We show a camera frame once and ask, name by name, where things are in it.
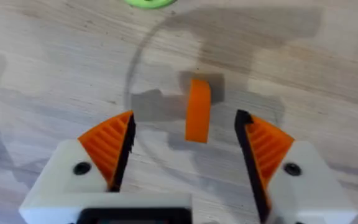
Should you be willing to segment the white orange right gripper left finger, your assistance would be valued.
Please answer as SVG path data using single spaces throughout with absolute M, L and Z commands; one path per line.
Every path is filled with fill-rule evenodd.
M 121 187 L 134 134 L 129 110 L 61 142 L 19 207 L 21 217 L 26 223 L 76 223 L 84 209 L 107 205 L 108 193 Z

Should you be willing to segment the white orange right gripper right finger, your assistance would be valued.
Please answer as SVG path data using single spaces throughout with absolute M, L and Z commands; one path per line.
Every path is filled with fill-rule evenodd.
M 312 144 L 244 110 L 234 129 L 261 223 L 355 221 L 358 211 Z

